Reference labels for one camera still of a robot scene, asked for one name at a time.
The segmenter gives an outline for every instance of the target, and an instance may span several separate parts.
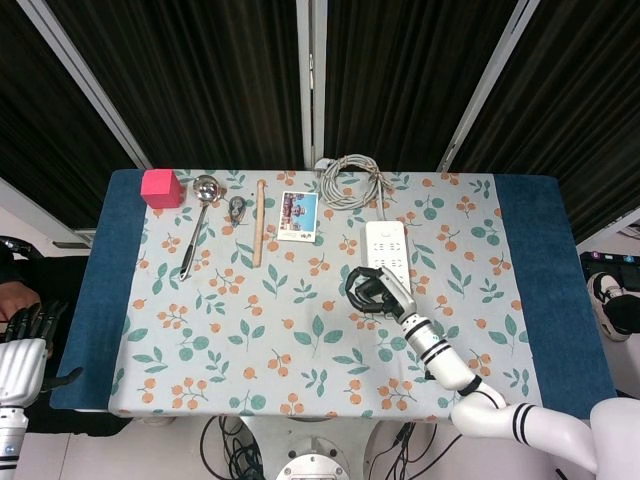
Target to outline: person's hand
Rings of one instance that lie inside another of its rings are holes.
[[[18,310],[39,301],[40,296],[22,282],[0,284],[0,322],[8,322]]]

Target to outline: black pants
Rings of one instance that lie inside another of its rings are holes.
[[[55,377],[67,343],[87,257],[50,257],[19,261],[17,264],[20,275],[29,288],[40,295],[42,301],[69,302],[69,308],[60,318],[53,339],[53,356],[47,361],[45,368],[45,378]],[[130,421],[110,413],[56,410],[49,406],[50,398],[51,392],[43,393],[33,405],[25,409],[25,415],[29,419],[29,432],[86,433],[91,436],[106,437],[115,435]]]

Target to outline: person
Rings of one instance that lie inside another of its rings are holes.
[[[16,261],[11,250],[0,241],[0,332],[22,308],[48,300],[69,304],[58,322],[52,352],[45,367],[45,378],[55,377],[58,372],[86,264],[87,257],[81,256]],[[109,413],[56,410],[49,406],[50,398],[51,392],[42,393],[35,403],[25,409],[29,419],[28,432],[110,436],[118,433],[130,421]]]
[[[640,298],[626,293],[612,275],[600,272],[587,283],[591,306],[604,334],[614,342],[624,342],[640,333]]]

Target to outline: floral tablecloth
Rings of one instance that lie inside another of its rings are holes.
[[[190,182],[204,171],[177,171]],[[147,208],[109,409],[119,415],[288,415],[436,420],[459,400],[383,316],[355,311],[348,273],[375,202],[338,212],[320,199],[314,244],[277,240],[284,190],[318,191],[312,172],[211,171],[192,276],[178,279],[200,205]],[[541,404],[492,175],[386,173],[387,219],[405,224],[419,311],[509,402]],[[343,173],[346,194],[367,175]],[[256,182],[267,182],[262,267],[252,269]],[[236,228],[228,199],[248,211]]]

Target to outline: white cable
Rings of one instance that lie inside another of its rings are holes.
[[[347,167],[358,167],[369,172],[367,191],[360,198],[345,195],[336,183],[340,171]],[[324,201],[334,210],[355,210],[367,206],[377,198],[378,220],[386,220],[384,214],[383,189],[393,187],[380,172],[375,160],[364,155],[345,155],[338,160],[331,160],[320,177],[320,194]]]

